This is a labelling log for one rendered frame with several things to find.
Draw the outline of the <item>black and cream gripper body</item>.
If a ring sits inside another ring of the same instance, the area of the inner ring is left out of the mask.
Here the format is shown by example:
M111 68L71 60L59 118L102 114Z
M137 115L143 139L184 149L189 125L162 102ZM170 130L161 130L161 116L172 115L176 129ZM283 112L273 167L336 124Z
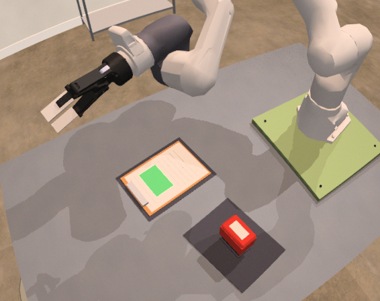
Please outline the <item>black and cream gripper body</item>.
M122 86L133 76L133 72L126 59L117 52L112 52L109 56L104 58L102 60L102 64L103 63L106 63L109 66L112 73L100 80L97 83L98 85L107 81L109 84L114 82L116 85Z

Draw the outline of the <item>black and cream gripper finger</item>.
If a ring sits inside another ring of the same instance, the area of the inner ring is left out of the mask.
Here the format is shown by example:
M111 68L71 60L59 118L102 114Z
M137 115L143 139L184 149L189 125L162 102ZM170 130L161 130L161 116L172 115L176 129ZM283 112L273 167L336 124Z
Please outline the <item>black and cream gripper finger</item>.
M102 88L99 93L93 93L92 91L84 94L76 104L68 109L61 117L59 117L51 125L59 133L67 125L69 125L76 117L82 117L83 113L102 95L104 94L109 87Z
M101 66L97 67L86 75L83 75L72 83L67 84L64 87L66 91L64 91L54 101L47 105L41 111L41 113L48 122L51 122L55 117L57 117L59 113L66 109L72 102L74 102L74 99L92 90L97 91L101 88L107 87L109 85L107 81L100 85L98 85L97 82L106 78L111 73L112 70L106 63L103 63Z

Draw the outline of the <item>red self-inking stamp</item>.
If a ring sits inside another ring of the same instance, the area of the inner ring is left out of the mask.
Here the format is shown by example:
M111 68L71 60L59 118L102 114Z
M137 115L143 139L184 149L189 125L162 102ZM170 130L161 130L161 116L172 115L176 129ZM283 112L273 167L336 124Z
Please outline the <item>red self-inking stamp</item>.
M237 216L233 215L220 226L220 239L237 256L247 252L256 240L256 235Z

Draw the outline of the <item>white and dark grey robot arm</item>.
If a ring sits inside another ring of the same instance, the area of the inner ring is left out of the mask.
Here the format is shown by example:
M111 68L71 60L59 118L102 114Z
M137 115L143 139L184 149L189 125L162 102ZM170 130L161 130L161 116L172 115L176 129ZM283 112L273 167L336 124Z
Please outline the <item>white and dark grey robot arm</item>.
M308 138L332 144L350 124L342 100L373 46L373 37L360 24L340 27L336 0L292 1L305 22L307 60L315 72L308 95L297 107L297 127ZM157 19L134 35L118 26L108 32L133 76L140 77L150 68L160 84L196 97L205 95L216 83L234 5L232 0L192 2L204 12L205 23L191 51L193 30L179 15Z

